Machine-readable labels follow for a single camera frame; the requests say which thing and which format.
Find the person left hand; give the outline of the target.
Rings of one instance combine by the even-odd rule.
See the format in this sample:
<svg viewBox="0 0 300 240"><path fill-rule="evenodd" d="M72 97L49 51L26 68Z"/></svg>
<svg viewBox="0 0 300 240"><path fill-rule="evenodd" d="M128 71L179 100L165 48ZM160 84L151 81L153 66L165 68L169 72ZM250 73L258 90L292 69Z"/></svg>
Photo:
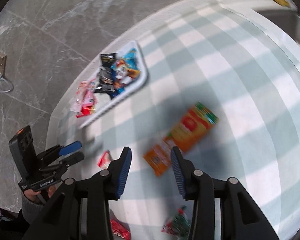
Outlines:
<svg viewBox="0 0 300 240"><path fill-rule="evenodd" d="M47 189L43 189L43 192L41 191L33 191L32 189L28 189L23 192L24 196L31 202L36 204L42 204L43 202L40 200L41 197L43 197L43 194L47 194L49 198L52 197L52 195L56 191L56 185L52 185Z"/></svg>

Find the left grey sleeve forearm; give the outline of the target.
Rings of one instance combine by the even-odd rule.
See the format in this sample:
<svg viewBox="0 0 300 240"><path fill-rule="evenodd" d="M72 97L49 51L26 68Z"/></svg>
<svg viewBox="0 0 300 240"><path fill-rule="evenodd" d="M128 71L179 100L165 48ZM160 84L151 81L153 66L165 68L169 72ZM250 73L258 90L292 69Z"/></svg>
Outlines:
<svg viewBox="0 0 300 240"><path fill-rule="evenodd" d="M33 221L37 218L39 213L42 211L44 205L39 202L35 203L27 199L24 195L21 196L22 199L22 214L23 218L29 224L32 224Z"/></svg>

